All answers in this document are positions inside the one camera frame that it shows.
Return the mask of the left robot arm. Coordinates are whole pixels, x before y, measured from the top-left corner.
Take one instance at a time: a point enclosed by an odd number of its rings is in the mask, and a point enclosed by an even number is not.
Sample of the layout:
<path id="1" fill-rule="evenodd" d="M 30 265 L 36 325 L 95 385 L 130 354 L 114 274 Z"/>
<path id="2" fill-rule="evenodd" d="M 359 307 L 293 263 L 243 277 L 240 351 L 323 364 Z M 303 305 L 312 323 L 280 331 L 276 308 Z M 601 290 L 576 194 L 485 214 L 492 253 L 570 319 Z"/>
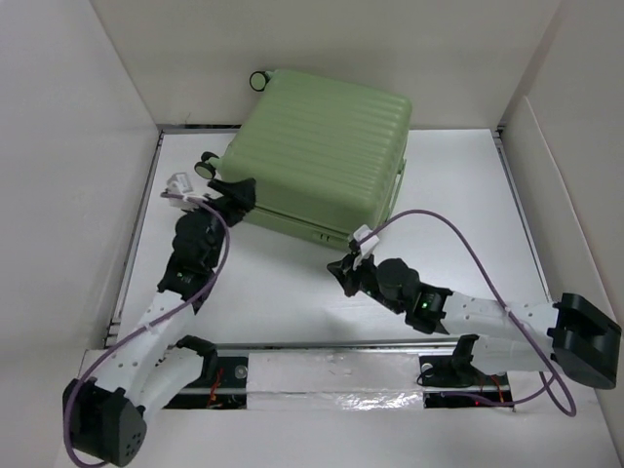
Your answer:
<path id="1" fill-rule="evenodd" d="M 70 460 L 127 466 L 147 424 L 183 387 L 211 384 L 215 345 L 190 328 L 209 298 L 231 247 L 230 230 L 255 207 L 252 178 L 212 179 L 210 195 L 194 194 L 185 173 L 173 175 L 163 198 L 182 210 L 172 253 L 151 304 L 125 337 L 104 351 L 62 394 L 62 439 Z"/>

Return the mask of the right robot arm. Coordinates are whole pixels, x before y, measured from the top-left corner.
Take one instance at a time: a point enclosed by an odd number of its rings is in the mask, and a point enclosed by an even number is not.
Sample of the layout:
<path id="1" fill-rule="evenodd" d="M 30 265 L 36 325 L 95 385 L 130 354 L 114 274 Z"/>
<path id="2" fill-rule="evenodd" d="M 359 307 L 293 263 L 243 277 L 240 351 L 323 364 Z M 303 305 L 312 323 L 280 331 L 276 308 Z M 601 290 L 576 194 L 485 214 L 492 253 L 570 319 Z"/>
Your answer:
<path id="1" fill-rule="evenodd" d="M 483 374 L 561 371 L 584 386 L 616 386 L 621 328 L 591 301 L 566 292 L 555 302 L 510 304 L 421 282 L 399 258 L 355 253 L 328 264 L 346 296 L 364 293 L 425 334 L 458 339 L 443 369 L 462 383 Z"/>

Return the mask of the green hard-shell suitcase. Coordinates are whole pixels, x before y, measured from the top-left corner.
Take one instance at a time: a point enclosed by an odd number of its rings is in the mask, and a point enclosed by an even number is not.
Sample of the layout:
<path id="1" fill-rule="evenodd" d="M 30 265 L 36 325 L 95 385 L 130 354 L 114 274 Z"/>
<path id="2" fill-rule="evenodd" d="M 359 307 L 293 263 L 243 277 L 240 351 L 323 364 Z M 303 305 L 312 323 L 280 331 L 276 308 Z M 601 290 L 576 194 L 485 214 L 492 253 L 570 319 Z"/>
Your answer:
<path id="1" fill-rule="evenodd" d="M 343 250 L 394 210 L 405 173 L 408 97 L 296 70 L 258 70 L 261 97 L 222 155 L 202 154 L 205 179 L 252 178 L 252 224 Z"/>

